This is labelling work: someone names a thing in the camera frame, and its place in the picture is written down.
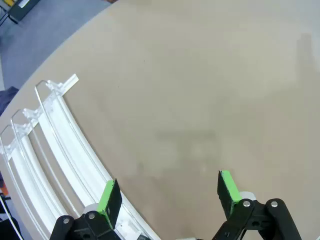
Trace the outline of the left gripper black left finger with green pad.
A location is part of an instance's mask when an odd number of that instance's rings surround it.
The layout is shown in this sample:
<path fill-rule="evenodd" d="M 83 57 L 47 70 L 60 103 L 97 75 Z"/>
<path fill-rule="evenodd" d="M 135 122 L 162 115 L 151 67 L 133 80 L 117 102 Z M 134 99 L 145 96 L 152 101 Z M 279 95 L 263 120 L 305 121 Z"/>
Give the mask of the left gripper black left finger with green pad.
<path fill-rule="evenodd" d="M 119 240 L 115 231 L 122 205 L 121 190 L 116 179 L 109 180 L 95 210 L 79 218 L 60 216 L 54 225 L 51 240 Z"/>

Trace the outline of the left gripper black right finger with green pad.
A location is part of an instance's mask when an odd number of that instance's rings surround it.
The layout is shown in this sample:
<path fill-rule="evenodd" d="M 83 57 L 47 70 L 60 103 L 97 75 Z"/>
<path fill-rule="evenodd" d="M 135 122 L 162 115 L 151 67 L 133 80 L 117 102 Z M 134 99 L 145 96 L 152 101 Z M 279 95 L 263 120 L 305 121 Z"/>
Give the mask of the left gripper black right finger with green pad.
<path fill-rule="evenodd" d="M 247 231 L 257 231 L 263 240 L 300 240 L 302 237 L 280 198 L 260 203 L 251 192 L 240 192 L 228 170 L 220 170 L 217 194 L 226 221 L 214 240 L 241 240 Z"/>

